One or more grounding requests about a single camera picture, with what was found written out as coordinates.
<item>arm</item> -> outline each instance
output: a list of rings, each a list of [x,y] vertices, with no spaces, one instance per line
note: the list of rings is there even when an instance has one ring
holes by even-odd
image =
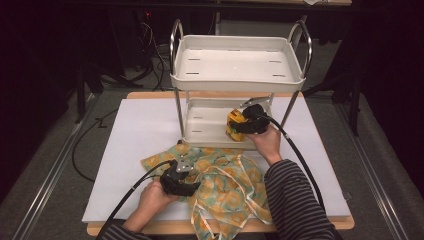
[[[248,134],[270,165],[265,186],[272,219],[282,239],[334,239],[334,226],[315,199],[299,166],[282,160],[281,133],[268,126],[262,134]]]
[[[156,214],[163,211],[171,202],[178,200],[178,196],[167,195],[163,192],[158,181],[150,182],[140,195],[137,209],[121,225],[113,220],[102,228],[98,239],[143,239],[150,240],[141,232],[146,224]]]

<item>yellow fabric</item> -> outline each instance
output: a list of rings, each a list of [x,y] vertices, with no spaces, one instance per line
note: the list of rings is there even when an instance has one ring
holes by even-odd
[[[199,239],[233,239],[251,215],[271,223],[263,173],[240,149],[190,148],[178,144],[142,160],[142,165],[148,171],[162,161],[181,156],[194,167],[185,182],[201,182],[192,197],[182,198],[189,205]],[[152,175],[161,175],[166,168],[158,168]],[[204,211],[218,220],[219,234],[210,229]]]

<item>striped shirt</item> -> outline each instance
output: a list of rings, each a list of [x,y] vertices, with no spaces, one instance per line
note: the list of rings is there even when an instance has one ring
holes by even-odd
[[[311,185],[299,166],[283,160],[265,174],[265,186],[272,220],[280,239],[334,239],[334,225],[315,199]],[[150,240],[141,233],[122,227],[123,222],[107,223],[98,239]]]

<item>white paper sheet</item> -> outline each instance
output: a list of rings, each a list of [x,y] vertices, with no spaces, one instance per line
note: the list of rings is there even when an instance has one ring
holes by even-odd
[[[272,115],[281,121],[290,98],[275,98]],[[339,183],[325,152],[306,102],[299,97],[284,126],[302,153],[317,181],[324,199],[328,216],[350,216]],[[105,149],[83,222],[106,221],[110,213],[146,171],[140,160],[163,152],[181,138],[177,109],[174,99],[124,99]],[[301,166],[295,153],[282,138],[283,158],[291,159]],[[264,170],[268,165],[256,151],[245,155],[255,159]],[[115,218],[126,219],[138,204],[140,193],[150,180],[142,183],[131,195]],[[189,219],[188,206],[176,202],[158,220]]]

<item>metal rail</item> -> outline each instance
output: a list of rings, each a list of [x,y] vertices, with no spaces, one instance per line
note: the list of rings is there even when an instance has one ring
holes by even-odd
[[[43,209],[46,206],[47,201],[49,200],[50,195],[52,194],[56,186],[56,183],[58,182],[63,172],[63,169],[66,166],[66,159],[68,157],[69,152],[72,150],[72,147],[75,144],[75,140],[78,137],[78,133],[80,132],[82,126],[84,125],[84,122],[87,120],[87,116],[93,109],[93,106],[95,105],[95,103],[97,103],[97,100],[98,100],[98,97],[95,97],[94,94],[90,94],[90,96],[88,97],[88,100],[87,100],[88,109],[86,111],[86,114],[83,116],[81,121],[75,125],[71,134],[66,140],[65,145],[63,146],[62,150],[57,156],[56,161],[54,162],[52,168],[50,169],[50,172],[48,173],[46,179],[44,180],[43,185],[41,186],[36,197],[34,198],[34,201],[32,202],[30,208],[28,209],[25,217],[23,218],[21,224],[19,225],[18,229],[13,235],[12,237],[13,240],[29,239],[29,236],[32,230],[34,229],[34,226],[37,223],[38,218],[43,212]]]
[[[348,120],[349,118],[345,109],[343,109],[343,106],[340,104],[336,104],[335,108],[340,118],[342,118],[342,123],[347,129],[351,140],[356,148],[356,151],[359,154],[359,158],[361,160],[360,166],[364,172],[366,180],[368,181],[370,189],[374,194],[374,198],[381,210],[381,213],[383,214],[383,217],[386,220],[387,226],[389,227],[390,232],[392,233],[393,239],[407,240],[408,236],[406,235],[406,232],[403,229],[403,226],[397,216],[392,201],[390,200],[389,196],[381,185],[381,182],[374,171],[371,161],[362,146],[361,140],[359,139],[359,137],[355,136],[355,134],[350,129]]]

